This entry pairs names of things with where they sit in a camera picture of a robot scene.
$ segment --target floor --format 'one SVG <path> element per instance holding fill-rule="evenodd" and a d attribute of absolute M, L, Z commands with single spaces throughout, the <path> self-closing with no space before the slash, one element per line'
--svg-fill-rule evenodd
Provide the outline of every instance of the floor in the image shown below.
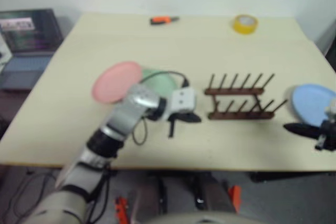
<path fill-rule="evenodd" d="M 40 173 L 57 176 L 58 170 L 46 168 L 9 167 L 0 184 L 0 217 L 8 207 L 22 179 L 30 179 Z M 259 219 L 269 224 L 335 224 L 336 223 L 336 176 L 319 174 L 301 178 L 277 180 L 266 183 L 253 183 L 246 173 L 212 172 L 219 181 L 229 185 L 240 185 L 242 188 L 242 205 L 240 214 Z M 107 211 L 98 222 L 101 224 L 118 223 L 114 216 L 113 201 L 116 196 L 134 198 L 136 186 L 146 178 L 146 172 L 119 172 L 110 182 L 110 198 Z M 16 212 L 24 212 L 37 199 L 43 177 L 37 178 L 22 195 L 16 205 Z M 46 194 L 52 191 L 53 181 L 47 184 Z M 165 179 L 168 190 L 169 212 L 195 211 L 193 197 L 175 178 Z M 97 205 L 100 211 L 102 202 Z M 6 221 L 1 224 L 15 224 L 17 218 L 13 209 L 7 214 Z"/>

